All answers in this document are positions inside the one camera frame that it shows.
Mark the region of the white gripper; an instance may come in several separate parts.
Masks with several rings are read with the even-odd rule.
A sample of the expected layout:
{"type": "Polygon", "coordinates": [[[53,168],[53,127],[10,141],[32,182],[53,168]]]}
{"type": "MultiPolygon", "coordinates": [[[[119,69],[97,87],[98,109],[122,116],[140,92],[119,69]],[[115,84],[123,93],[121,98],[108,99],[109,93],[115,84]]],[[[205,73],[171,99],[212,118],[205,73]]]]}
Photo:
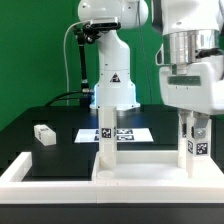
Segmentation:
{"type": "Polygon", "coordinates": [[[209,115],[224,114],[224,51],[202,50],[199,59],[181,69],[179,74],[175,74],[171,66],[161,67],[159,84],[163,103],[179,108],[178,135],[205,138],[209,115]],[[187,122],[191,111],[195,111],[193,126],[187,122]]]}

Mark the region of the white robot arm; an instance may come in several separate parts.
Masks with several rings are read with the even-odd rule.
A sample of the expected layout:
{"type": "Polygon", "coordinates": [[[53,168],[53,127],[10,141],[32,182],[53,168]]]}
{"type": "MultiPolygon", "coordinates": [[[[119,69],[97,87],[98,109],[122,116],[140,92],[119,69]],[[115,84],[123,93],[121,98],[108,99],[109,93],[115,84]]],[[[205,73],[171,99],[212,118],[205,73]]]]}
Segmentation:
{"type": "Polygon", "coordinates": [[[181,134],[206,139],[210,117],[224,112],[224,54],[218,37],[224,26],[224,0],[81,0],[78,16],[84,41],[97,42],[99,81],[93,109],[136,108],[136,88],[130,79],[130,49],[119,29],[133,29],[152,20],[161,32],[155,56],[163,102],[180,110],[181,134]]]}

